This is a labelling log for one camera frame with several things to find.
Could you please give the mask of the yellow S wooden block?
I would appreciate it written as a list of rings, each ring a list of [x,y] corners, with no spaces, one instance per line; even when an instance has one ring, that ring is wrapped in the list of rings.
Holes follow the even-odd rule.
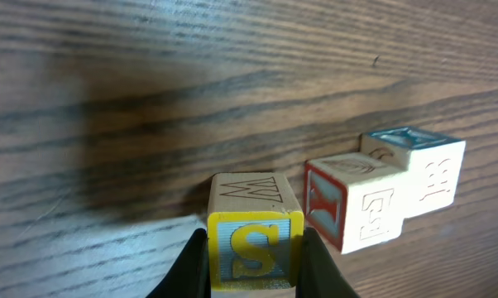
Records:
[[[276,172],[213,176],[207,216],[211,287],[254,291],[297,284],[304,212]]]

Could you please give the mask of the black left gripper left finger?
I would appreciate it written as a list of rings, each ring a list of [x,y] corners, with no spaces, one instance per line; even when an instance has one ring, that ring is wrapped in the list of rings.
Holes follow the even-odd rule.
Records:
[[[208,235],[197,228],[162,281],[146,298],[210,298]]]

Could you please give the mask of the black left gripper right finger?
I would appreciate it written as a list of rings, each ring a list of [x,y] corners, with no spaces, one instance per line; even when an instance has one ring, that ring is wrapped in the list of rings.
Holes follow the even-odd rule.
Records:
[[[296,298],[359,298],[314,228],[304,231]]]

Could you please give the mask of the blue B wooden block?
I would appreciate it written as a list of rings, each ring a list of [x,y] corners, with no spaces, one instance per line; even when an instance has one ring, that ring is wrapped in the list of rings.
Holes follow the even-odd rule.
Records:
[[[454,201],[466,142],[405,126],[364,132],[360,152],[409,174],[405,217],[413,218]]]

